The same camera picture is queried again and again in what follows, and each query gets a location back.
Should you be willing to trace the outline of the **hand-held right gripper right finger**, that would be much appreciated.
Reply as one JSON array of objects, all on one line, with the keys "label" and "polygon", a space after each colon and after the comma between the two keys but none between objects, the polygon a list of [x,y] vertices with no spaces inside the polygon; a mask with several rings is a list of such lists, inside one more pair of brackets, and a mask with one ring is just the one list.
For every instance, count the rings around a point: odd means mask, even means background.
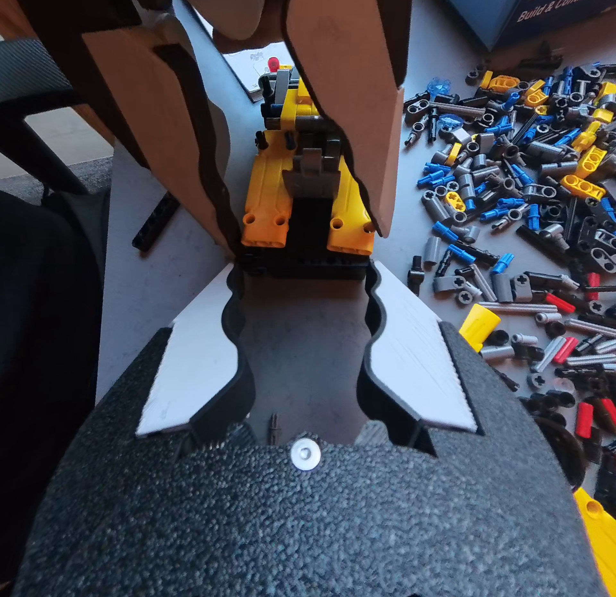
[{"label": "hand-held right gripper right finger", "polygon": [[381,262],[365,277],[370,332],[357,380],[357,401],[388,442],[432,448],[431,428],[478,433],[441,319]]}]

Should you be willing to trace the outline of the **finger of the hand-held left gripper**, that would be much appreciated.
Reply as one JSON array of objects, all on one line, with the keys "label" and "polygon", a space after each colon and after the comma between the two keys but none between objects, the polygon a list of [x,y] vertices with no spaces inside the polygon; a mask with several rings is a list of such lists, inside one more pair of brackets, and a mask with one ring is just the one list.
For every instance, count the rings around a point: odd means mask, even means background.
[{"label": "finger of the hand-held left gripper", "polygon": [[284,35],[383,238],[396,201],[405,80],[405,0],[288,0]]},{"label": "finger of the hand-held left gripper", "polygon": [[227,121],[206,94],[187,33],[96,31],[82,39],[151,173],[238,257],[241,232],[224,181]]}]

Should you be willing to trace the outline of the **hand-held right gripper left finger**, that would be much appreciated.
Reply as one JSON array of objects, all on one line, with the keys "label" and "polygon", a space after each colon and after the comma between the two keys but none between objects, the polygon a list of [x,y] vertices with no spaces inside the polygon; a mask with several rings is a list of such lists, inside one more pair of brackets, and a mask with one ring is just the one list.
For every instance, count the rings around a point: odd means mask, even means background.
[{"label": "hand-held right gripper left finger", "polygon": [[249,415],[256,389],[240,346],[243,293],[243,271],[230,263],[173,319],[137,438],[186,431],[197,446],[215,446]]}]

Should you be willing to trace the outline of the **long black holed beam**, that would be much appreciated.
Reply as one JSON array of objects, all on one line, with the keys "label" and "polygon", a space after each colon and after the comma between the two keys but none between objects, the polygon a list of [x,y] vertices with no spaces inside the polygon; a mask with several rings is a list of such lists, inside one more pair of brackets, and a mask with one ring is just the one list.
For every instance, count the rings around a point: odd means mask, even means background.
[{"label": "long black holed beam", "polygon": [[133,238],[132,246],[143,255],[149,253],[179,208],[178,199],[166,192]]}]

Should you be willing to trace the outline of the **yellow toy vehicle model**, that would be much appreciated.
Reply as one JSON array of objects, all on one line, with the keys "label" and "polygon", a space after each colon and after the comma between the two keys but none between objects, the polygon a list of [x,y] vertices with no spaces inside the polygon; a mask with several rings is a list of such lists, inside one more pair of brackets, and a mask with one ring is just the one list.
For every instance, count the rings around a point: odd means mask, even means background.
[{"label": "yellow toy vehicle model", "polygon": [[271,55],[259,78],[264,129],[244,205],[242,266],[252,276],[362,280],[374,227],[343,152],[296,67]]}]

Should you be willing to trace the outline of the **grey desk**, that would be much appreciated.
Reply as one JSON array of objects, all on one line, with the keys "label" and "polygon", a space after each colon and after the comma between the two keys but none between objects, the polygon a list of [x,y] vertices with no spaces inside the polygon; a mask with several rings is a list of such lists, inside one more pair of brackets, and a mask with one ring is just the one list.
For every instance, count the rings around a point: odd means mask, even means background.
[{"label": "grey desk", "polygon": [[[402,281],[402,264],[410,262],[412,247],[419,247],[427,234],[427,220],[410,210],[409,187],[396,194],[389,237],[379,235],[376,260]],[[129,324],[145,324],[148,332],[163,330],[163,349],[171,334],[173,319],[228,264],[240,267],[240,257],[228,255],[210,234],[188,213],[188,244],[176,241],[168,261],[141,259],[134,256],[131,264],[113,271],[113,248],[107,254],[105,277],[104,325],[117,333],[128,331]],[[280,378],[276,388],[314,400],[314,391],[295,377],[284,354],[293,350],[306,369],[308,377],[321,377],[339,406],[342,415],[359,412],[358,401],[350,396],[360,371],[370,332],[365,323],[368,296],[365,280],[274,280],[257,279],[249,285],[251,299],[255,290],[262,290],[270,302],[266,314],[276,320],[280,309],[292,304],[289,325],[268,321],[264,334],[274,340],[271,350],[251,364],[252,374],[265,367]],[[153,464],[134,460],[131,474],[143,472],[154,484],[162,484],[172,471],[186,479],[183,493],[214,497],[226,513],[222,496],[248,497],[250,508],[266,509],[281,506],[278,498],[299,498],[300,488],[307,490],[306,503],[292,503],[291,509],[325,509],[322,500],[333,498],[334,506],[350,500],[350,508],[378,505],[393,507],[404,517],[403,500],[417,501],[421,508],[438,508],[436,500],[453,501],[456,509],[465,505],[469,491],[471,506],[479,507],[480,515],[501,508],[538,511],[540,503],[548,509],[564,498],[565,508],[574,509],[571,491],[576,491],[563,473],[550,444],[539,425],[518,400],[513,398],[483,358],[450,324],[442,322],[441,330],[455,362],[467,400],[473,409],[478,433],[453,432],[431,428],[432,448],[399,447],[387,440],[383,444],[331,445],[318,442],[305,434],[287,446],[225,447],[209,449],[197,446],[186,431],[163,432],[137,438],[135,430],[147,401],[155,374],[137,375],[140,389],[121,396],[137,402],[136,414],[130,418],[128,440],[130,451],[144,452],[147,446],[171,444],[163,460],[162,454]],[[434,494],[433,503],[421,500]]]}]

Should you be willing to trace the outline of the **black office chair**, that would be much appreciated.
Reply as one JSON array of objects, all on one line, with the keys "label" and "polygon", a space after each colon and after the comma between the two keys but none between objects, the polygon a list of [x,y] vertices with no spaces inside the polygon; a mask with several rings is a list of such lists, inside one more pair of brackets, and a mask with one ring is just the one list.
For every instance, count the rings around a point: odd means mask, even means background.
[{"label": "black office chair", "polygon": [[34,38],[1,41],[1,154],[55,192],[85,195],[108,190],[112,160],[67,165],[27,123],[27,118],[70,109],[100,139],[103,127],[53,58]]}]

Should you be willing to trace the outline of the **yellow curved panel piece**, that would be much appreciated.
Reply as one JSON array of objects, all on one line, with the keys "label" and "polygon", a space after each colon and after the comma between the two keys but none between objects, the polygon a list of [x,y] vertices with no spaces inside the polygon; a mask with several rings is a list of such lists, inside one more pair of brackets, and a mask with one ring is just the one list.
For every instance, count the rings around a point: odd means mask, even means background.
[{"label": "yellow curved panel piece", "polygon": [[497,314],[480,304],[474,304],[458,332],[476,352],[480,352],[500,322],[501,318]]}]

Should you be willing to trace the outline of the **white instruction booklet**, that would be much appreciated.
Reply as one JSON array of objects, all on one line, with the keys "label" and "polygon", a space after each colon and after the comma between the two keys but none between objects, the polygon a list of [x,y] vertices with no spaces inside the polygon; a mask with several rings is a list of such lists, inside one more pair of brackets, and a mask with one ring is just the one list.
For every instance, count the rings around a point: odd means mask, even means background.
[{"label": "white instruction booklet", "polygon": [[233,54],[223,54],[223,58],[253,103],[262,100],[259,77],[270,73],[268,61],[273,57],[278,59],[281,66],[294,65],[293,59],[283,42]]}]

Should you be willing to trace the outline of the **blue cardboard kit box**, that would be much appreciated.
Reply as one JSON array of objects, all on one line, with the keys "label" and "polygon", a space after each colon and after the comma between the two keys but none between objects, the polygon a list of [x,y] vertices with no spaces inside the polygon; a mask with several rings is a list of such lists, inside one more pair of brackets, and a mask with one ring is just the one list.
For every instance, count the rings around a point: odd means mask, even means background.
[{"label": "blue cardboard kit box", "polygon": [[615,7],[615,0],[445,0],[491,50],[536,38]]}]

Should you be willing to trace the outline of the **person's dark clothing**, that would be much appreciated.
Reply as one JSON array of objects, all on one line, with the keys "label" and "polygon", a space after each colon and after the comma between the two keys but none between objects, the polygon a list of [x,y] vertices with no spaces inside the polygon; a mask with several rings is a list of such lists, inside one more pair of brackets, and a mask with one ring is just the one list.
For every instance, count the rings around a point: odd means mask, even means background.
[{"label": "person's dark clothing", "polygon": [[68,197],[1,192],[1,596],[11,594],[36,511],[94,407],[102,222]]}]

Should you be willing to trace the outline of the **pile of small building pieces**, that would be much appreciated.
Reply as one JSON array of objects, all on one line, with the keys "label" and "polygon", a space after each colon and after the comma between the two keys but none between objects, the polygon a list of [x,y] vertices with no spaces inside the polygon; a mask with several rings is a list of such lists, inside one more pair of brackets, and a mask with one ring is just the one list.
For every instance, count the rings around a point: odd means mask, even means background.
[{"label": "pile of small building pieces", "polygon": [[472,96],[432,79],[404,103],[431,227],[408,287],[501,322],[480,356],[543,431],[573,489],[615,516],[615,64],[477,68]]}]

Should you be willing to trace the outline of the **pile of yellow beams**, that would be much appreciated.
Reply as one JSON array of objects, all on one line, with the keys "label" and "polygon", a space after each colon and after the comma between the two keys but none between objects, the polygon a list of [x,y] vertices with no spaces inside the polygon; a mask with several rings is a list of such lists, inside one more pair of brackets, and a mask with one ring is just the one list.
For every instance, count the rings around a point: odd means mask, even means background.
[{"label": "pile of yellow beams", "polygon": [[582,488],[574,493],[596,566],[610,596],[615,596],[615,519]]}]

